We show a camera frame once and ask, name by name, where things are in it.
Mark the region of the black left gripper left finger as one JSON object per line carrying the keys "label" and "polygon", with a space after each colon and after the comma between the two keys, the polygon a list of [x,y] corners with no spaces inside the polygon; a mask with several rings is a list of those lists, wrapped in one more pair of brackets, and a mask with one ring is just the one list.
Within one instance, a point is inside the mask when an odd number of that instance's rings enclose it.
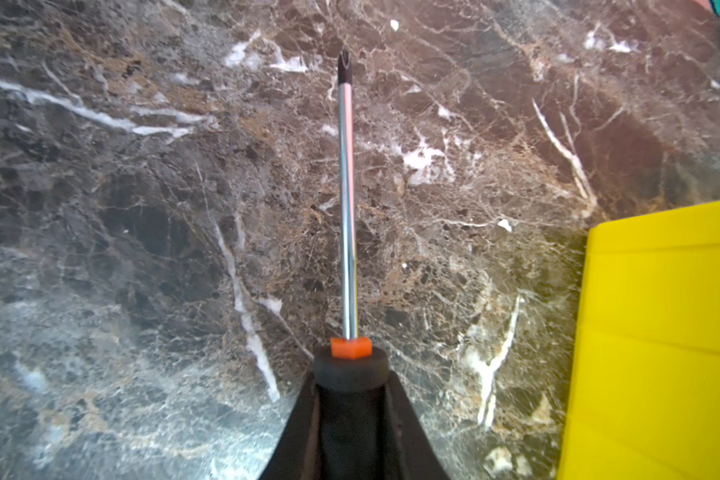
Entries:
{"label": "black left gripper left finger", "polygon": [[320,479],[320,393],[308,372],[280,439],[263,472],[265,479]]}

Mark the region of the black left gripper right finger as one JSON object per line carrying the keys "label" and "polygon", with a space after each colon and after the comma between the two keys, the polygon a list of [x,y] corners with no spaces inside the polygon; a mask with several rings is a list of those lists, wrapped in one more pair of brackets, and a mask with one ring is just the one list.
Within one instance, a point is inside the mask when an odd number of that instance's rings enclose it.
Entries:
{"label": "black left gripper right finger", "polygon": [[383,412],[384,478],[449,479],[395,372],[384,385]]}

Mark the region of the black orange handled screwdriver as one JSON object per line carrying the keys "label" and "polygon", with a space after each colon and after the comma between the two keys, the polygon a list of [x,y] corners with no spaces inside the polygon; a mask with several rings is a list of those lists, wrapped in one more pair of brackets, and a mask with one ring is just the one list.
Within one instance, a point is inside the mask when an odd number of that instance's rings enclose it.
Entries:
{"label": "black orange handled screwdriver", "polygon": [[315,381],[322,395],[322,477],[377,479],[383,473],[379,441],[387,366],[358,330],[352,64],[347,47],[337,59],[337,87],[342,336],[333,338],[315,360]]}

